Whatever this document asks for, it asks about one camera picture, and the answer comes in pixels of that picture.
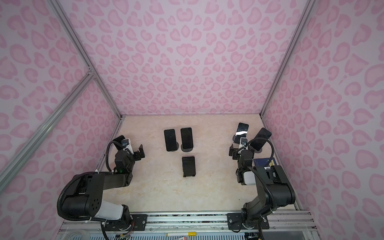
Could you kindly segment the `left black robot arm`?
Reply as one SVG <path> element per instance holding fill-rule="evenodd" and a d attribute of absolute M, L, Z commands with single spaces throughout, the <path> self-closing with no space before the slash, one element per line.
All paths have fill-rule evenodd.
<path fill-rule="evenodd" d="M 58 197 L 58 215 L 68 221 L 122 221 L 130 225 L 132 220 L 128 207 L 103 200 L 103 192 L 129 186 L 135 163 L 145 156 L 142 145 L 136 152 L 122 146 L 115 155 L 114 171 L 75 175 Z"/>

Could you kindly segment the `blue book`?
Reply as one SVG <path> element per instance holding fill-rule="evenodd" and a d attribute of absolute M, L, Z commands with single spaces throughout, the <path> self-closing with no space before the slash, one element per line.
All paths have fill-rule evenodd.
<path fill-rule="evenodd" d="M 269 162 L 269 158 L 254 159 L 254 166 L 257 167 L 271 167 L 277 164 L 275 158 Z"/>

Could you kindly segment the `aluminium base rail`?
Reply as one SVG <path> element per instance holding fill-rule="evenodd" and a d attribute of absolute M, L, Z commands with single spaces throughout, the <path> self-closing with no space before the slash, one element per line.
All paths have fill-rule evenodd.
<path fill-rule="evenodd" d="M 102 231 L 96 222 L 64 221 L 58 240 L 318 240 L 317 226 L 308 211 L 277 210 L 268 216 L 269 229 L 241 230 L 235 233 L 228 228 L 227 214 L 239 211 L 199 212 L 138 212 L 134 213 L 132 231 L 115 231 L 106 227 Z"/>

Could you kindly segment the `black phone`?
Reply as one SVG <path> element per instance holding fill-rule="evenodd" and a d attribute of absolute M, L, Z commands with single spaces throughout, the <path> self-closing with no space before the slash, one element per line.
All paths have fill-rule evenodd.
<path fill-rule="evenodd" d="M 194 156 L 182 157 L 183 175 L 196 174 L 196 162 Z"/>
<path fill-rule="evenodd" d="M 175 143 L 177 142 L 176 133 L 174 129 L 164 130 L 165 143 Z"/>
<path fill-rule="evenodd" d="M 118 137 L 116 137 L 115 139 L 113 139 L 113 141 L 117 142 L 119 145 L 123 145 L 122 144 L 122 141 L 125 139 L 125 136 L 123 135 L 120 135 Z"/>
<path fill-rule="evenodd" d="M 261 128 L 257 135 L 254 137 L 254 141 L 249 144 L 249 148 L 260 152 L 269 138 L 272 136 L 272 133 L 266 128 Z"/>
<path fill-rule="evenodd" d="M 182 138 L 182 144 L 186 144 L 186 143 L 194 144 L 192 128 L 182 128 L 181 138 Z"/>
<path fill-rule="evenodd" d="M 235 144 L 239 144 L 241 138 L 246 138 L 249 130 L 249 125 L 245 123 L 239 123 L 237 127 L 237 131 L 233 136 L 233 142 Z"/>

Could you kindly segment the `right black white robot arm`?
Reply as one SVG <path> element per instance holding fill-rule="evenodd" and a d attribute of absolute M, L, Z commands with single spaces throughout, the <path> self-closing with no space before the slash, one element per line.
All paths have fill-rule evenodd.
<path fill-rule="evenodd" d="M 281 166 L 254 165 L 254 152 L 244 147 L 241 150 L 230 147 L 229 155 L 238 164 L 238 183 L 257 187 L 257 196 L 245 203 L 239 214 L 227 214 L 229 230 L 238 233 L 246 229 L 269 229 L 268 215 L 296 201 L 286 173 Z"/>

